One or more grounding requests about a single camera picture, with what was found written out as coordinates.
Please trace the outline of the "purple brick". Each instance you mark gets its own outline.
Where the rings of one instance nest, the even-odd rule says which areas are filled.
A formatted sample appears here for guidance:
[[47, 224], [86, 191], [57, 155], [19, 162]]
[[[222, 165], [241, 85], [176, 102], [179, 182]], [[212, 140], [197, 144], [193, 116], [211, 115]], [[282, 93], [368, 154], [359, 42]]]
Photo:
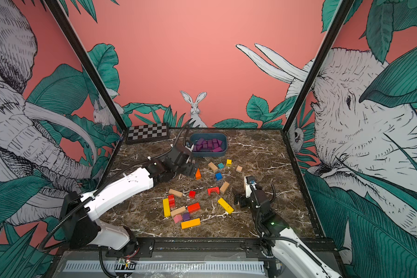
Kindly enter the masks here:
[[212, 139], [211, 152], [222, 152], [223, 150], [223, 141]]

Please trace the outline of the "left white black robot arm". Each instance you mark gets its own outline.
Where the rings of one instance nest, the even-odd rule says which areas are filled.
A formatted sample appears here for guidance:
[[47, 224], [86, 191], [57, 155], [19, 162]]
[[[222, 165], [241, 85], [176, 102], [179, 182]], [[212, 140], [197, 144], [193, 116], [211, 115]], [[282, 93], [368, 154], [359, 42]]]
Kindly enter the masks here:
[[100, 217], [114, 206], [132, 196], [166, 183], [180, 174], [194, 178], [198, 165], [193, 161], [194, 144], [188, 140], [175, 142], [171, 149], [142, 164], [134, 172], [98, 190], [78, 195], [71, 193], [64, 199], [59, 223], [38, 246], [41, 252], [60, 247], [47, 246], [48, 240], [63, 229], [65, 242], [71, 249], [88, 245], [107, 247], [111, 257], [128, 257], [139, 250], [139, 242], [128, 227], [116, 227], [100, 221]]

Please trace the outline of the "teal plastic storage bin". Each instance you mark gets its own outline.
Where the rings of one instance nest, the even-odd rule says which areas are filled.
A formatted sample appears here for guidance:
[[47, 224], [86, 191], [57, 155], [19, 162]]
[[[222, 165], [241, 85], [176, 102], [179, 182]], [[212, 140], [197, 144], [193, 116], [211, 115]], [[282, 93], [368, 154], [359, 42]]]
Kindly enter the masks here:
[[[212, 139], [223, 141], [222, 152], [211, 152]], [[192, 151], [195, 157], [221, 157], [228, 150], [227, 136], [223, 133], [195, 133], [190, 136], [190, 141], [195, 146]]]

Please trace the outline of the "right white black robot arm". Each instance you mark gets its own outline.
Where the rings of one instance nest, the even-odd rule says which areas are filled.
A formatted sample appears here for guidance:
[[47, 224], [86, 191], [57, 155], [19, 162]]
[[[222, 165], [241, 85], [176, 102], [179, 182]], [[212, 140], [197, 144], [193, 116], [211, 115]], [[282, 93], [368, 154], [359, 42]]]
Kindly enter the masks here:
[[322, 261], [272, 208], [276, 189], [271, 185], [268, 198], [263, 187], [253, 176], [244, 178], [245, 194], [238, 197], [241, 207], [247, 207], [253, 217], [254, 228], [267, 257], [274, 257], [297, 278], [341, 278], [342, 275]]

